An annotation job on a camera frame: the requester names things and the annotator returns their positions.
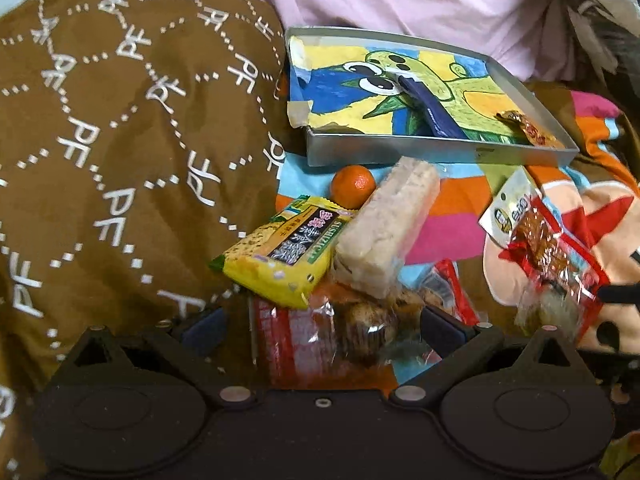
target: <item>bread loaf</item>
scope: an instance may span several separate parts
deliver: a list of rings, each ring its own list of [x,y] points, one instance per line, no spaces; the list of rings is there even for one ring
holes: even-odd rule
[[[380,300],[393,293],[404,258],[439,192],[436,167],[402,157],[340,234],[334,280]]]

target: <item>yellow snack package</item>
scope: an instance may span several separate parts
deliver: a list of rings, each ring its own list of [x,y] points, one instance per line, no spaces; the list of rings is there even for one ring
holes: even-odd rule
[[[273,303],[307,308],[331,264],[337,235],[354,215],[325,198],[302,195],[209,267]]]

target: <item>silver screw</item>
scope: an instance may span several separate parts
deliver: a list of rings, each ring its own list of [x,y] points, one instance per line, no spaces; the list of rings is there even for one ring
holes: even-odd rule
[[[396,390],[396,397],[400,400],[405,400],[406,402],[417,402],[418,400],[423,400],[426,396],[427,392],[425,392],[420,386],[411,386],[410,384],[407,384],[406,386],[400,386]]]
[[[316,399],[316,406],[318,408],[330,408],[332,404],[331,399]]]
[[[244,386],[227,386],[220,390],[220,398],[225,402],[245,402],[251,399],[251,390]]]

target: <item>tangerine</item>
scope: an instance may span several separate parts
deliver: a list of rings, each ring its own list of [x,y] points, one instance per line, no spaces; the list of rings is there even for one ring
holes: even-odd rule
[[[331,200],[345,209],[360,209],[376,189],[376,181],[364,166],[346,166],[331,181]]]

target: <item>round black disc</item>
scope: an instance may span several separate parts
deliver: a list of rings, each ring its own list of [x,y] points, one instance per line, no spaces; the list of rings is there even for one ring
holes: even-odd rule
[[[595,384],[537,386],[501,372],[455,386],[440,414],[447,432],[474,456],[528,474],[595,462],[614,427],[610,404]]]
[[[195,388],[138,368],[116,381],[107,367],[80,368],[74,384],[40,401],[34,436],[51,461],[85,472],[132,472],[171,460],[196,437],[206,406]]]

